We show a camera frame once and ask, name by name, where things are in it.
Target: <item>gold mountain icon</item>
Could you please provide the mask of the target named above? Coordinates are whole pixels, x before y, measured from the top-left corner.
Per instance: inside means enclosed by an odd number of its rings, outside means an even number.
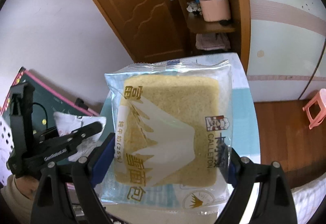
[[[192,204],[190,205],[191,208],[195,208],[195,207],[200,207],[203,204],[203,201],[200,200],[198,197],[196,197],[194,194],[191,195],[192,196]]]

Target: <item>blue and white table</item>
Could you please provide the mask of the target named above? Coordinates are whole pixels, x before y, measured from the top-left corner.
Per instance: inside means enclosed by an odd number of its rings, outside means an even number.
[[[232,110],[233,110],[233,141],[232,147],[239,156],[247,156],[253,162],[260,163],[260,143],[254,103],[248,81],[237,53],[223,53],[182,58],[180,62],[197,62],[202,65],[214,65],[228,59],[232,65]],[[100,138],[114,131],[112,121],[111,100],[109,95],[103,105],[101,116],[107,117],[107,124]],[[259,184],[254,185],[248,206],[241,223],[248,223],[257,200]],[[216,214],[195,215],[187,212],[172,214],[161,210],[149,210],[130,205],[106,205],[107,210],[133,224],[152,223],[214,223]]]

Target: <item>crumpled white packet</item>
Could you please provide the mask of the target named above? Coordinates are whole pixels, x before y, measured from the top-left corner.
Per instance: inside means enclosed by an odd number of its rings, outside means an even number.
[[[93,149],[97,146],[97,141],[103,133],[106,124],[106,117],[104,116],[77,116],[55,112],[53,117],[59,133],[59,137],[70,134],[72,131],[96,121],[99,121],[103,126],[100,133],[84,139],[81,144],[77,146],[77,153],[71,155],[68,158],[69,161],[77,161],[82,156],[87,157],[90,155]]]

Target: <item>wooden floor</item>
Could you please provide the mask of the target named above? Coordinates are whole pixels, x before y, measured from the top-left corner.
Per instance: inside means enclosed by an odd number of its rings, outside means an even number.
[[[326,120],[312,130],[302,107],[307,101],[255,103],[261,163],[279,161],[290,187],[326,172]],[[318,112],[314,106],[313,113]]]

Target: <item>white mountain graphic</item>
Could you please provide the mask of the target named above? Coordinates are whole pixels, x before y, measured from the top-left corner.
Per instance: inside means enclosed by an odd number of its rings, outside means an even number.
[[[153,130],[153,132],[143,130],[145,136],[156,141],[157,144],[132,154],[154,155],[144,162],[145,168],[152,168],[146,173],[146,178],[151,177],[146,180],[146,186],[150,187],[195,158],[195,129],[159,109],[143,96],[141,101],[143,103],[136,101],[131,101],[131,103],[150,117],[147,119],[139,116]]]

